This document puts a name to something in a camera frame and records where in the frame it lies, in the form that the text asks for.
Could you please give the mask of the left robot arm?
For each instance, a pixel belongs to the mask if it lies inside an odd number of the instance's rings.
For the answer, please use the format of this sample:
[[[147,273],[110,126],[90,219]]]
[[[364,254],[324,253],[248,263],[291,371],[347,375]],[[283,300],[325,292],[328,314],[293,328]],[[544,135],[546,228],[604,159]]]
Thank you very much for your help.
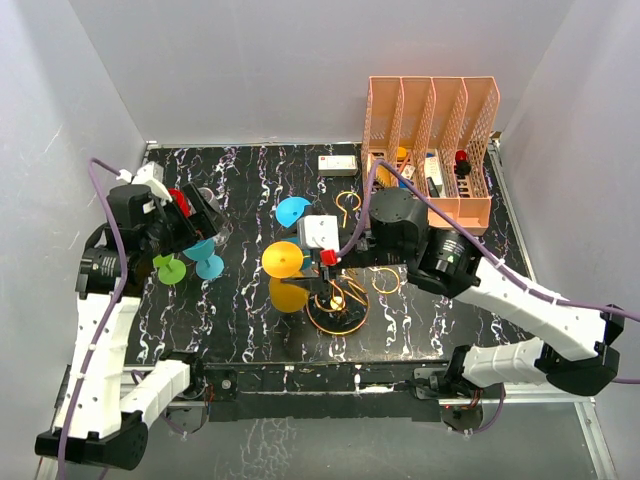
[[[150,427],[169,404],[204,392],[202,360],[181,350],[161,354],[128,394],[121,392],[129,333],[145,283],[161,269],[157,258],[175,260],[224,224],[195,185],[180,193],[129,183],[102,197],[106,221],[87,239],[76,279],[77,336],[67,389],[53,425],[36,438],[37,455],[133,470]]]

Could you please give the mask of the green wine glass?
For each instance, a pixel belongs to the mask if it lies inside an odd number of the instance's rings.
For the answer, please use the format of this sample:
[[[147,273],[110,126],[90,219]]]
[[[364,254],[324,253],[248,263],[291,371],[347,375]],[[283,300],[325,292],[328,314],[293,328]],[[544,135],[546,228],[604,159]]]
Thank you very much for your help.
[[[153,259],[158,280],[164,285],[176,285],[186,276],[186,265],[173,254],[158,255]]]

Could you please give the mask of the blue wine glass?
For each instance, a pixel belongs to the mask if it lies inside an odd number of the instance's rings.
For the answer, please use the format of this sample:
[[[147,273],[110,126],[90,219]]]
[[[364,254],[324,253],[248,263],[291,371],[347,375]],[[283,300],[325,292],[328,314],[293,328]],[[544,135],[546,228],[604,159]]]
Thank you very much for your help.
[[[201,240],[185,249],[183,254],[195,262],[196,275],[202,280],[214,280],[221,275],[224,269],[223,259],[215,254],[213,239]]]
[[[303,197],[293,196],[282,200],[276,207],[276,220],[280,225],[275,234],[276,240],[300,245],[297,221],[306,214],[312,213],[312,204]]]

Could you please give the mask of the clear wine glass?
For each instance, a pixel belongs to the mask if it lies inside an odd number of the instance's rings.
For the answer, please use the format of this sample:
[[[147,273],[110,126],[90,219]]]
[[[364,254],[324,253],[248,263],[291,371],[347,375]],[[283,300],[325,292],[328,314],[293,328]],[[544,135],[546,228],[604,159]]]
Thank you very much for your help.
[[[198,189],[199,193],[202,195],[204,200],[212,207],[212,209],[216,212],[217,218],[220,220],[220,225],[217,230],[217,234],[212,237],[214,245],[216,247],[220,247],[224,245],[231,235],[230,231],[230,222],[227,218],[226,214],[223,212],[220,203],[215,197],[213,191],[208,187],[201,187]]]

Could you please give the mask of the red wine glass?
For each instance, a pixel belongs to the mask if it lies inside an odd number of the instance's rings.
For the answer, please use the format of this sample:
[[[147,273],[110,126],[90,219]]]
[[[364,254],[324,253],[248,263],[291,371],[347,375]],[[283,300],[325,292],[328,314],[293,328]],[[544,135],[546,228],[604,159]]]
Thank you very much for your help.
[[[169,188],[168,192],[182,214],[188,218],[191,215],[191,206],[184,193],[176,188]]]

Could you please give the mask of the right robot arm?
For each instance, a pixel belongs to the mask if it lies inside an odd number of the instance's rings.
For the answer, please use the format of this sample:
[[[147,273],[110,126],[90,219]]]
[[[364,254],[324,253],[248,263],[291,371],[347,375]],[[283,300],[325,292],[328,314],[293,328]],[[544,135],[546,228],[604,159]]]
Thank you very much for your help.
[[[424,388],[466,397],[495,384],[548,382],[594,396],[616,379],[620,354],[613,343],[625,323],[617,307],[576,306],[511,270],[472,235],[430,226],[426,203],[406,189],[380,190],[362,208],[355,230],[345,236],[336,216],[317,213],[299,197],[283,201],[277,221],[320,269],[296,279],[301,262],[280,258],[278,264],[289,269],[285,285],[326,293],[342,269],[403,265],[417,288],[494,313],[532,336],[494,347],[458,346]]]

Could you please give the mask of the blue wine glass front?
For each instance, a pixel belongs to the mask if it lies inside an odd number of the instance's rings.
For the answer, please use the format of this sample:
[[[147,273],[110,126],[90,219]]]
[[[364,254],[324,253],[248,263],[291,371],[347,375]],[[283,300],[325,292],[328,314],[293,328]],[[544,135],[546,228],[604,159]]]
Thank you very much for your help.
[[[213,239],[201,240],[185,249],[183,254],[195,262],[196,275],[202,280],[214,280],[221,275],[224,269],[223,259],[215,254]]]

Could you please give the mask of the yellow wine glass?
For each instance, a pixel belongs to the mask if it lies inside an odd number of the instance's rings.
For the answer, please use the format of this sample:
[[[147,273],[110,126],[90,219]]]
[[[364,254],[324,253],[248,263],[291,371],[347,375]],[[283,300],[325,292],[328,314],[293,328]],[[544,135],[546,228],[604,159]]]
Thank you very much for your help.
[[[294,313],[307,303],[309,292],[285,280],[302,278],[304,255],[294,243],[278,241],[262,254],[262,267],[270,277],[269,297],[273,307],[282,313]]]

